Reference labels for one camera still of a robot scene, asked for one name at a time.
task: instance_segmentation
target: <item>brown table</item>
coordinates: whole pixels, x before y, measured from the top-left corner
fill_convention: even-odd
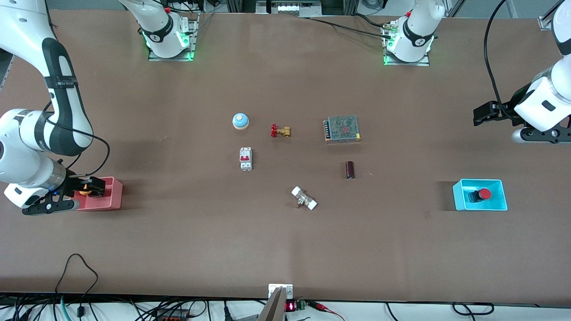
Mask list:
[[[514,144],[507,121],[472,126],[493,99],[486,21],[445,19],[431,66],[400,67],[383,66],[378,38],[288,15],[217,14],[191,63],[147,62],[125,11],[52,17],[123,209],[26,217],[1,197],[0,291],[52,291],[78,252],[96,292],[264,297],[284,282],[315,299],[571,303],[569,147]],[[489,52],[504,99],[558,59],[534,20],[494,22]],[[2,112],[47,100],[17,59]],[[322,121],[346,114],[363,140],[326,145]],[[272,123],[292,137],[271,138]],[[103,156],[94,142],[74,168]],[[453,211],[451,185],[473,177],[502,179],[509,211]],[[296,185],[316,210],[295,208]],[[61,290],[92,281],[77,260]]]

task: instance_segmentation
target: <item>teal cable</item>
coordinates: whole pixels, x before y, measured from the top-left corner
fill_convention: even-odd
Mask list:
[[[70,315],[67,314],[66,305],[63,303],[63,295],[62,298],[59,300],[59,304],[62,306],[63,316],[66,317],[67,321],[71,321]]]

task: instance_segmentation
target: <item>white circuit breaker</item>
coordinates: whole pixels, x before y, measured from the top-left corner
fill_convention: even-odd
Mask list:
[[[252,170],[252,147],[240,148],[240,168],[243,171]]]

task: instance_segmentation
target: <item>yellow object in red bin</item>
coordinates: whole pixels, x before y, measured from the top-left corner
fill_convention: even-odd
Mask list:
[[[87,190],[87,184],[85,184],[85,185],[83,186],[83,189],[84,189],[84,190]],[[79,191],[79,193],[80,193],[81,195],[89,195],[89,194],[91,194],[91,191]]]

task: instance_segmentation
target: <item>red button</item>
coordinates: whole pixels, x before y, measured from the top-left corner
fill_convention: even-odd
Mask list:
[[[481,199],[490,199],[492,198],[492,192],[487,188],[482,188],[481,190],[478,191],[478,196]]]

